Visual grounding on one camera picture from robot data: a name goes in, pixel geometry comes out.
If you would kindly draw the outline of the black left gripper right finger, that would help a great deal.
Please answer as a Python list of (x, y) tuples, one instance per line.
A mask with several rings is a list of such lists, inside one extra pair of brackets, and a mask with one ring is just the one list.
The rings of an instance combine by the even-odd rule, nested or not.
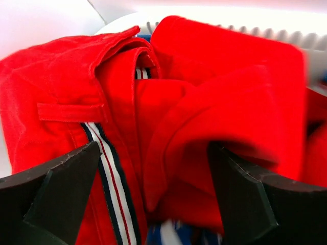
[(216, 142), (208, 162), (226, 244), (326, 244), (326, 188), (266, 170)]

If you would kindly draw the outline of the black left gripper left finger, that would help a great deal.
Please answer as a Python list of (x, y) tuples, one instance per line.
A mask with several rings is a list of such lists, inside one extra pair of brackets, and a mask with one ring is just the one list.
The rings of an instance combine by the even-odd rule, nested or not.
[(99, 159), (91, 142), (1, 178), (1, 244), (75, 244)]

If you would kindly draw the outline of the red trousers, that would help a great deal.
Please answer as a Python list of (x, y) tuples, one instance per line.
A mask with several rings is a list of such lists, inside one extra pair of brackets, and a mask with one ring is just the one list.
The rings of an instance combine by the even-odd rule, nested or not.
[(295, 180), (326, 184), (323, 154), (303, 161), (305, 59), (292, 45), (164, 18), (71, 36), (1, 61), (1, 122), (14, 173), (97, 141), (104, 152), (77, 244), (143, 242), (176, 219), (225, 233), (209, 172), (211, 140)]

